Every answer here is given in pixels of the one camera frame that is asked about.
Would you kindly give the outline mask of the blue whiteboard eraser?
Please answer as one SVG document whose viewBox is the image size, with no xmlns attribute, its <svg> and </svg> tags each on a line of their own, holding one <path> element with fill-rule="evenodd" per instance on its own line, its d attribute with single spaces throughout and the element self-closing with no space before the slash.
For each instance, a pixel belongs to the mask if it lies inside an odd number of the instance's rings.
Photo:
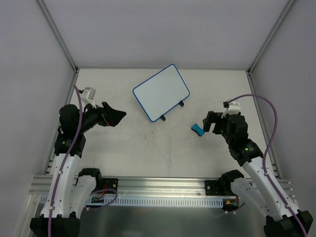
<svg viewBox="0 0 316 237">
<path fill-rule="evenodd" d="M 204 135 L 204 130 L 197 123 L 194 123 L 191 127 L 191 130 L 195 132 L 199 137 Z"/>
</svg>

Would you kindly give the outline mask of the blue framed whiteboard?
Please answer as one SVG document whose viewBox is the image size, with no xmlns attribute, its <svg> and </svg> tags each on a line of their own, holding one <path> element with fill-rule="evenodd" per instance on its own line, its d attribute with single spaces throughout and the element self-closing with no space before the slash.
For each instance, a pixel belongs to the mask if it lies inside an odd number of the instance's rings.
<svg viewBox="0 0 316 237">
<path fill-rule="evenodd" d="M 176 65 L 170 64 L 133 88 L 133 95 L 151 122 L 160 119 L 190 96 Z"/>
</svg>

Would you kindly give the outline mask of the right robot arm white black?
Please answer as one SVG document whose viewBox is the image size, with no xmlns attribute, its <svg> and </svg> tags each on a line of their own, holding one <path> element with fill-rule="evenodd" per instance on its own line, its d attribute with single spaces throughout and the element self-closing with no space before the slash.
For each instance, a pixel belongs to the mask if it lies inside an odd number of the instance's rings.
<svg viewBox="0 0 316 237">
<path fill-rule="evenodd" d="M 248 124 L 240 113 L 224 115 L 209 111 L 203 119 L 203 130 L 222 135 L 231 156 L 251 177 L 249 183 L 238 170 L 224 173 L 218 180 L 226 195 L 237 195 L 263 218 L 267 237 L 306 237 L 313 223 L 309 211 L 302 211 L 287 195 L 277 179 L 269 173 L 264 155 L 248 137 Z"/>
</svg>

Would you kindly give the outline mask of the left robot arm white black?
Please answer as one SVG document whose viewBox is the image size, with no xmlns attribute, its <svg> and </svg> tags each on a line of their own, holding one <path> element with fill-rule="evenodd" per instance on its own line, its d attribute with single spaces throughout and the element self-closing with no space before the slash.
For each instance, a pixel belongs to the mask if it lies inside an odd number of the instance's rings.
<svg viewBox="0 0 316 237">
<path fill-rule="evenodd" d="M 98 168 L 84 168 L 76 174 L 86 143 L 85 132 L 95 125 L 115 127 L 126 112 L 107 102 L 101 106 L 68 104 L 59 110 L 54 144 L 54 171 L 48 197 L 39 217 L 31 219 L 30 229 L 37 237 L 77 237 L 80 216 L 91 193 L 102 190 Z"/>
</svg>

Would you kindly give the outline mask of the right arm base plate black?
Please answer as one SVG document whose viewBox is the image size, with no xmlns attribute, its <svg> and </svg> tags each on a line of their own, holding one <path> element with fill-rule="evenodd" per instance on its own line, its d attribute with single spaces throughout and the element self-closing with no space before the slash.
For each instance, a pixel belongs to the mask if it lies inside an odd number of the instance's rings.
<svg viewBox="0 0 316 237">
<path fill-rule="evenodd" d="M 206 196 L 235 196 L 231 190 L 231 183 L 224 180 L 205 180 Z"/>
</svg>

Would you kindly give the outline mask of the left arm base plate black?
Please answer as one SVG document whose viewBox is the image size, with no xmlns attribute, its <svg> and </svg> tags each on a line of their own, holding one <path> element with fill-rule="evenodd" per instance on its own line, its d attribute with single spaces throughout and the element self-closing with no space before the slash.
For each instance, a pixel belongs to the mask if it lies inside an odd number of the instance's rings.
<svg viewBox="0 0 316 237">
<path fill-rule="evenodd" d="M 101 192 L 102 194 L 114 194 L 112 190 L 118 190 L 118 182 L 117 178 L 102 178 L 99 190 L 105 190 Z"/>
</svg>

